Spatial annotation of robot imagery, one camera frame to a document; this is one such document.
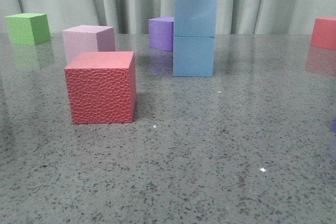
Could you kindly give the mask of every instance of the cube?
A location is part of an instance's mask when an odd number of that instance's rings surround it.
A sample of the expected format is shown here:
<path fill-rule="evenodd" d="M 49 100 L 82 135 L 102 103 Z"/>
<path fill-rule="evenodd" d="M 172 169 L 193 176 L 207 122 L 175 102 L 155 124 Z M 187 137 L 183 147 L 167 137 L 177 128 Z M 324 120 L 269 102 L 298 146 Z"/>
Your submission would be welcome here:
<path fill-rule="evenodd" d="M 13 44 L 36 45 L 50 40 L 47 14 L 21 13 L 6 16 Z"/>
<path fill-rule="evenodd" d="M 151 18 L 148 20 L 149 46 L 173 51 L 174 17 Z"/>
<path fill-rule="evenodd" d="M 315 20 L 310 45 L 336 50 L 336 17 L 321 17 Z"/>
<path fill-rule="evenodd" d="M 81 25 L 63 30 L 67 63 L 81 52 L 115 51 L 114 27 Z"/>
<path fill-rule="evenodd" d="M 174 36 L 174 76 L 211 77 L 214 40 L 212 37 Z"/>
<path fill-rule="evenodd" d="M 64 72 L 74 124 L 132 122 L 134 52 L 83 52 Z"/>
<path fill-rule="evenodd" d="M 174 36 L 214 37 L 218 0 L 174 0 Z"/>

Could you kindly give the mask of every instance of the textured red cube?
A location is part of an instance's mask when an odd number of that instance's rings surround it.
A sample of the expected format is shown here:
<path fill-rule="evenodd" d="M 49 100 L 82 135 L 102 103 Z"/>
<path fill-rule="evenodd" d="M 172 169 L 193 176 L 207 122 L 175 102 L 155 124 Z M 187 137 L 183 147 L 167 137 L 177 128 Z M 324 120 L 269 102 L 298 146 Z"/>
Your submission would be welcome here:
<path fill-rule="evenodd" d="M 315 20 L 310 45 L 336 50 L 336 17 L 321 17 Z"/>
<path fill-rule="evenodd" d="M 134 52 L 83 52 L 64 72 L 74 124 L 133 121 Z"/>

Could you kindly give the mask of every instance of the blue cube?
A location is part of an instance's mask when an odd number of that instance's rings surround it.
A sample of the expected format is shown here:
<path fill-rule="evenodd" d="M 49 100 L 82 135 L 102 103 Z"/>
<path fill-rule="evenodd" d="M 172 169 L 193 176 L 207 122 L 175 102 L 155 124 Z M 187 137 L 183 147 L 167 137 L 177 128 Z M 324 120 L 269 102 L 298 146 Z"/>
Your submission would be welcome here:
<path fill-rule="evenodd" d="M 174 0 L 174 36 L 214 37 L 217 0 Z"/>
<path fill-rule="evenodd" d="M 174 0 L 174 76 L 211 77 L 217 0 Z"/>
<path fill-rule="evenodd" d="M 213 37 L 174 36 L 174 76 L 211 77 L 214 41 Z"/>

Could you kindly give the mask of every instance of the pink block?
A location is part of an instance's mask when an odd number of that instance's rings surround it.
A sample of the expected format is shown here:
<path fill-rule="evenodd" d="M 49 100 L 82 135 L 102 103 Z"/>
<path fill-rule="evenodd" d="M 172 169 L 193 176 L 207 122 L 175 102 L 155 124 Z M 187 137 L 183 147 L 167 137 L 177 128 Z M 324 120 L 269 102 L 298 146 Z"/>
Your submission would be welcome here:
<path fill-rule="evenodd" d="M 115 51 L 112 26 L 75 26 L 63 30 L 63 40 L 67 63 L 81 52 Z"/>
<path fill-rule="evenodd" d="M 134 52 L 83 52 L 64 72 L 74 124 L 133 121 Z"/>
<path fill-rule="evenodd" d="M 336 17 L 315 20 L 310 45 L 336 50 Z"/>

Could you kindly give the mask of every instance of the green block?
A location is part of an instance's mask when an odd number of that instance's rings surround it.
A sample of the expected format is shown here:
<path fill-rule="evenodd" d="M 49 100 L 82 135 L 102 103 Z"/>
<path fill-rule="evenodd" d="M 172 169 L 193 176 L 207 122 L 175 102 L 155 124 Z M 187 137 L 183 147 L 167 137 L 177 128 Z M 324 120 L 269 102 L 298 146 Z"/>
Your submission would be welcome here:
<path fill-rule="evenodd" d="M 13 44 L 36 45 L 50 40 L 47 14 L 21 13 L 6 16 Z"/>

